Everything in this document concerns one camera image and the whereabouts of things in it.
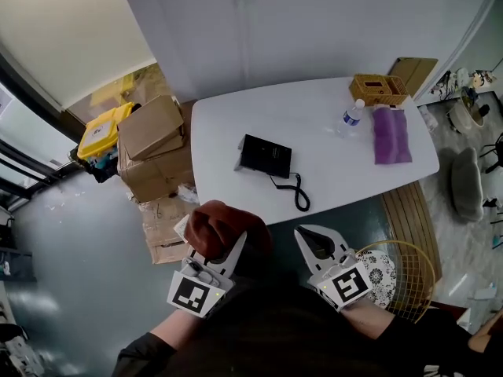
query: yellow container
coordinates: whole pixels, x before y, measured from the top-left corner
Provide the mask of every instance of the yellow container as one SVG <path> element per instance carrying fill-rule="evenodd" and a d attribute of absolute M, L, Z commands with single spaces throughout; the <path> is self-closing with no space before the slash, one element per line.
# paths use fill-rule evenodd
<path fill-rule="evenodd" d="M 117 144 L 119 139 L 117 124 L 131 114 L 133 106 L 132 102 L 123 104 L 118 108 L 101 113 L 96 119 L 88 122 L 86 132 L 79 144 L 77 156 L 80 159 L 100 156 L 103 151 Z"/>

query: purple cloth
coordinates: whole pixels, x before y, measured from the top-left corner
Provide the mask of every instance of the purple cloth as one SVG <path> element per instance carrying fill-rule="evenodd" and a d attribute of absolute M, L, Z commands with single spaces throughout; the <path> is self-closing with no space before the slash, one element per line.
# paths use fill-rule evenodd
<path fill-rule="evenodd" d="M 374 118 L 374 153 L 376 165 L 412 162 L 403 110 L 378 108 Z"/>

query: black sleeve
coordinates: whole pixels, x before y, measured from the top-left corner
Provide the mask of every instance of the black sleeve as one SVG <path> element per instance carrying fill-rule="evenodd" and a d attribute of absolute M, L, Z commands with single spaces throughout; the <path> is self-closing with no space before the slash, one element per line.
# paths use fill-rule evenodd
<path fill-rule="evenodd" d="M 468 348 L 470 337 L 448 312 L 429 309 L 417 324 L 395 317 L 377 341 L 394 354 L 393 359 L 404 364 L 422 370 L 427 365 L 442 366 L 444 370 L 470 375 L 468 370 L 479 361 Z"/>
<path fill-rule="evenodd" d="M 484 350 L 484 356 L 499 359 L 503 353 L 503 334 L 493 334 Z"/>
<path fill-rule="evenodd" d="M 119 353 L 112 377 L 154 376 L 176 351 L 161 338 L 146 333 Z"/>

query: cable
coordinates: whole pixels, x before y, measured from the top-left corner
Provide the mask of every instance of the cable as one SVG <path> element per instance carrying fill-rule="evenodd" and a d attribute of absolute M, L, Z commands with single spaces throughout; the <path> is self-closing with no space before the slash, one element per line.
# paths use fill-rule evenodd
<path fill-rule="evenodd" d="M 309 201 L 309 198 L 307 197 L 307 194 L 300 188 L 300 183 L 302 182 L 302 179 L 300 178 L 300 174 L 291 172 L 290 174 L 294 174 L 297 179 L 297 185 L 277 185 L 274 183 L 273 177 L 269 175 L 270 180 L 273 182 L 273 184 L 276 186 L 276 189 L 278 190 L 295 190 L 296 192 L 296 207 L 298 210 L 301 210 L 302 212 L 307 212 L 311 206 L 311 202 Z M 306 201 L 306 206 L 301 207 L 299 203 L 299 196 L 302 196 L 304 200 Z"/>

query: cardboard box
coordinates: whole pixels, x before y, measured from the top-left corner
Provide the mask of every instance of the cardboard box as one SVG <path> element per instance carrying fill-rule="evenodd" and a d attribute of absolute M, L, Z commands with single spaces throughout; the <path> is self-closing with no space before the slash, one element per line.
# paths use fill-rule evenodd
<path fill-rule="evenodd" d="M 132 160 L 147 159 L 159 147 L 170 143 L 170 149 L 181 148 L 183 118 L 173 99 L 159 95 L 118 124 L 123 147 Z"/>
<path fill-rule="evenodd" d="M 166 152 L 169 151 L 174 151 L 175 149 L 178 149 L 185 145 L 187 138 L 187 134 L 184 133 L 184 135 L 177 135 L 176 137 L 171 138 L 168 142 L 162 144 L 158 149 L 154 149 L 152 152 L 150 152 L 146 159 L 148 158 L 153 158 L 155 156 L 163 155 Z"/>
<path fill-rule="evenodd" d="M 119 176 L 128 185 L 140 203 L 146 203 L 162 196 L 176 192 L 182 183 L 195 185 L 190 153 L 190 120 L 192 105 L 181 107 L 185 122 L 187 144 L 174 151 L 149 158 L 144 161 L 133 161 L 127 154 L 119 132 Z"/>
<path fill-rule="evenodd" d="M 406 85 L 409 95 L 414 97 L 423 85 L 438 59 L 422 59 L 420 57 L 399 57 L 389 75 L 400 77 Z"/>
<path fill-rule="evenodd" d="M 181 261 L 189 245 L 173 227 L 198 207 L 178 198 L 163 197 L 139 205 L 143 217 L 143 231 L 152 263 Z"/>

